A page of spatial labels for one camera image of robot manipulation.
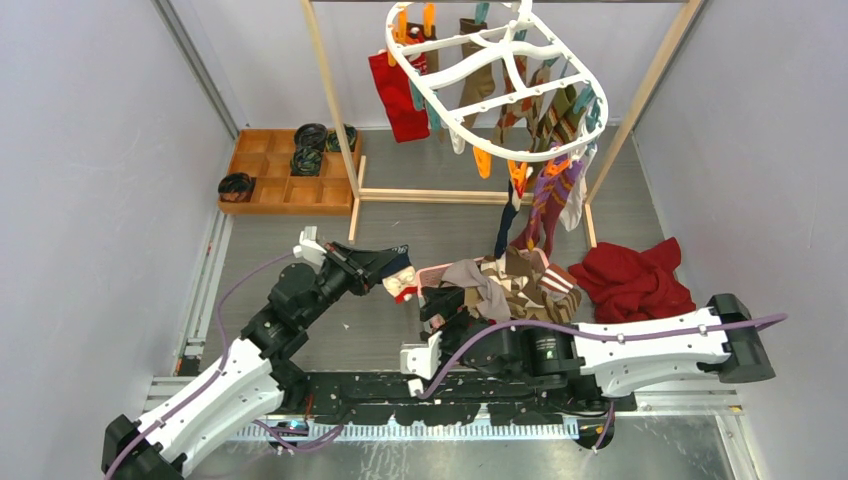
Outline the navy sock red cuff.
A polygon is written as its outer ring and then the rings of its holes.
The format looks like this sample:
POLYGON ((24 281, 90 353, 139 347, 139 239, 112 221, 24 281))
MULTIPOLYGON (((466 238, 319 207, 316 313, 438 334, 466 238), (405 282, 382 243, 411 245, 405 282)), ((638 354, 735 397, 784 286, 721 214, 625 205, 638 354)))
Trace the navy sock red cuff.
POLYGON ((507 201, 502 209, 498 232, 496 235, 493 256, 500 259, 508 246, 508 234, 513 221, 522 206, 523 194, 515 186, 513 180, 508 181, 507 201))

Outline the maroon purple orange striped sock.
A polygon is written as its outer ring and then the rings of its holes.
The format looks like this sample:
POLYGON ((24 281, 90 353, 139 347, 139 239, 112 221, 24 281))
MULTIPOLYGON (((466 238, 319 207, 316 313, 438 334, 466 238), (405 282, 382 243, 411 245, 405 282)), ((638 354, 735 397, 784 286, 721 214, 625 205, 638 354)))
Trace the maroon purple orange striped sock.
POLYGON ((552 254, 555 243, 555 232, 559 215, 565 209, 573 187, 578 183, 584 162, 573 160, 569 166, 557 173, 549 174, 546 169, 540 173, 538 181, 542 186, 543 203, 541 207, 541 222, 544 231, 542 249, 547 256, 552 254))

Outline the white plastic clip hanger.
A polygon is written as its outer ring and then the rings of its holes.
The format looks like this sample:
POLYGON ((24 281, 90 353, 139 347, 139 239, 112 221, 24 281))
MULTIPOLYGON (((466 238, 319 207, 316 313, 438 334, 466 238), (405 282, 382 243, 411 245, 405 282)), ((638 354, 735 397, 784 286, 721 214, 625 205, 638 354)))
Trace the white plastic clip hanger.
MULTIPOLYGON (((490 6, 487 3, 479 4, 476 6, 474 14, 469 18, 473 18, 475 23, 482 23, 485 21, 488 26, 485 30, 505 26, 511 19, 515 18, 513 16, 515 12, 503 8, 502 6, 503 10, 508 13, 507 18, 499 23, 492 23, 487 19, 489 8, 490 6)), ((408 6, 404 13, 406 14, 406 34, 403 35, 404 38, 395 38, 395 40, 398 43, 402 43, 403 46, 408 47, 416 44, 422 44, 426 41, 439 40, 440 37, 448 38, 455 35, 461 35, 459 33, 459 25, 456 32, 452 35, 435 34, 433 32, 435 27, 435 6, 432 3, 414 3, 413 5, 408 6)), ((495 43, 503 40, 503 36, 503 33, 500 33, 486 38, 486 40, 495 43)), ((539 47, 551 46, 549 41, 536 28, 519 30, 514 33, 513 38, 514 41, 524 41, 539 47)), ((427 74, 433 74, 463 60, 460 48, 461 45, 431 50, 424 53, 408 54, 405 56, 405 59, 419 75, 424 76, 427 74)), ((517 67, 518 77, 528 88, 540 87, 550 81, 564 80, 567 77, 579 73, 573 65, 569 65, 566 60, 560 56, 549 59, 536 59, 515 54, 513 58, 517 67)), ((491 100, 502 95, 506 96, 507 94, 516 93, 516 88, 513 86, 510 75, 508 74, 506 66, 507 62, 498 59, 491 64, 492 74, 495 81, 495 90, 493 94, 485 100, 491 100)), ((460 80, 455 84, 441 89, 434 89, 437 98, 447 110, 450 111, 462 108, 459 107, 459 101, 464 80, 465 79, 460 80)), ((448 136, 451 148, 454 153, 457 154, 451 142, 451 129, 444 124, 433 108, 431 102, 424 99, 420 89, 416 88, 410 79, 409 84, 416 109, 424 110, 427 113, 430 129, 445 133, 448 136)), ((608 122, 599 121, 601 110, 599 108, 599 103, 596 100, 597 95, 593 87, 591 85, 587 87, 587 84, 583 82, 574 82, 567 84, 564 88, 569 85, 574 85, 577 89, 578 94, 580 95, 579 105, 587 107, 586 113, 580 121, 577 130, 578 135, 575 140, 581 140, 579 138, 583 136, 581 134, 593 132, 598 126, 603 128, 603 133, 608 122)), ((504 105, 497 106, 484 113, 479 113, 477 115, 476 122, 470 131, 473 132, 474 135, 489 140, 494 145, 507 150, 521 153, 533 153, 531 152, 531 130, 536 126, 537 121, 544 110, 548 107, 555 92, 564 88, 554 87, 554 89, 541 95, 533 94, 528 98, 506 100, 504 105)), ((543 160, 538 163, 526 163, 487 154, 467 142, 465 143, 462 153, 470 152, 472 154, 478 174, 481 178, 487 178, 490 176, 492 165, 497 159, 505 160, 510 163, 512 168, 518 170, 518 176, 520 178, 525 178, 530 168, 533 166, 545 167, 552 173, 557 173, 567 168, 571 161, 579 160, 580 157, 584 155, 588 147, 596 146, 598 139, 599 138, 594 141, 590 141, 588 145, 579 147, 576 152, 566 151, 559 156, 543 160)), ((547 151, 536 153, 550 153, 553 150, 558 150, 559 147, 564 147, 568 144, 555 144, 547 151)))

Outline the maroon orange heel sock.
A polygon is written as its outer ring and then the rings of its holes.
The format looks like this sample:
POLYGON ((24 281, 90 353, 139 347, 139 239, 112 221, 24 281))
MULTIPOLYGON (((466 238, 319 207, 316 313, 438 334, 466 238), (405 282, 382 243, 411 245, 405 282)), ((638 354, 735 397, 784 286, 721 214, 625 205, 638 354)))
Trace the maroon orange heel sock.
POLYGON ((524 229, 510 243, 519 250, 542 249, 550 256, 554 249, 556 223, 561 211, 557 200, 557 181, 539 174, 535 181, 533 203, 524 229))

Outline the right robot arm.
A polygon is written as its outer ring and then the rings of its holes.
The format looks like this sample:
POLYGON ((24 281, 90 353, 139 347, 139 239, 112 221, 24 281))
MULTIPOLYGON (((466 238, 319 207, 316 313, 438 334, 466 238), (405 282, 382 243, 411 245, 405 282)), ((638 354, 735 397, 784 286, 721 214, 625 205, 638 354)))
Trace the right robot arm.
POLYGON ((488 325, 466 322, 456 335, 459 345, 440 361, 443 332, 437 332, 415 360, 429 369, 408 383, 413 397, 436 393, 457 363, 490 377, 537 388, 571 385, 574 403, 596 410, 608 399, 623 398, 654 384, 714 376, 724 384, 774 378, 775 371, 760 331, 786 320, 784 314, 754 318, 733 294, 713 296, 708 305, 663 319, 602 325, 557 325, 538 320, 510 320, 488 325))

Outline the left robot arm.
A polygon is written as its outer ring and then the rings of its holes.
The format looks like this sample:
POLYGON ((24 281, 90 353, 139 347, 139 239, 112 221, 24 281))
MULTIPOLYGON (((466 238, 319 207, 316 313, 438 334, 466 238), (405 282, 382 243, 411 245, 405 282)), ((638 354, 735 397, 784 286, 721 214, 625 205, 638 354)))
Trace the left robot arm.
POLYGON ((136 420, 106 428, 107 479, 184 479, 222 443, 276 410, 298 412, 307 376, 291 360, 308 328, 345 294, 364 296, 408 266, 405 245, 360 250, 337 242, 298 245, 268 300, 219 359, 177 394, 136 420))

